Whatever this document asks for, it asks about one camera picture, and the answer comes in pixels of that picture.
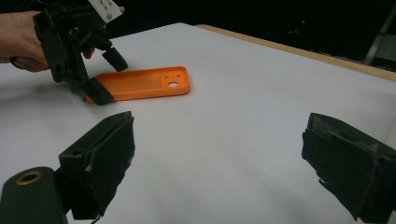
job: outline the table surface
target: table surface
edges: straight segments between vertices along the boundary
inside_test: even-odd
[[[96,123],[132,111],[135,156],[100,223],[352,222],[302,159],[302,133],[315,112],[388,143],[396,82],[183,23],[112,42],[129,70],[185,66],[191,91],[98,106],[49,71],[1,64],[0,183],[58,168]],[[100,52],[85,64],[112,72]]]
[[[366,64],[363,63],[358,63],[355,61],[351,61],[347,58],[338,58],[338,57],[333,57],[333,56],[329,56],[329,55],[325,55],[322,53],[316,53],[313,51],[308,51],[305,49],[297,49],[291,46],[287,46],[287,45],[283,45],[283,44],[279,44],[276,42],[272,42],[272,41],[268,41],[265,39],[260,39],[254,36],[250,36],[250,35],[243,35],[243,34],[239,34],[233,31],[229,31],[229,30],[224,30],[221,29],[219,27],[214,27],[211,25],[206,25],[206,24],[198,24],[196,25],[199,28],[202,29],[206,29],[209,31],[213,31],[219,34],[223,34],[223,35],[228,35],[228,36],[232,36],[232,37],[236,37],[239,39],[243,39],[252,43],[256,43],[256,44],[260,44],[260,45],[264,45],[266,47],[272,48],[272,49],[279,49],[279,50],[283,50],[289,53],[293,53],[293,54],[297,54],[297,55],[301,55],[307,58],[311,58],[314,60],[318,60],[321,62],[325,62],[325,63],[331,63],[331,64],[335,64],[337,66],[340,67],[345,67],[347,69],[350,70],[354,70],[354,71],[358,71],[358,72],[362,72],[364,74],[367,75],[371,75],[371,76],[375,76],[375,77],[382,77],[384,79],[388,79],[391,81],[396,81],[396,73],[394,72],[390,72],[388,70],[385,69],[381,69],[378,67],[372,67],[372,66],[368,66]]]

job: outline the orange plastic object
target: orange plastic object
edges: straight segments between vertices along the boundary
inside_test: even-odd
[[[183,66],[105,73],[96,79],[113,95],[113,101],[181,95],[190,90]],[[88,96],[85,99],[93,103]]]

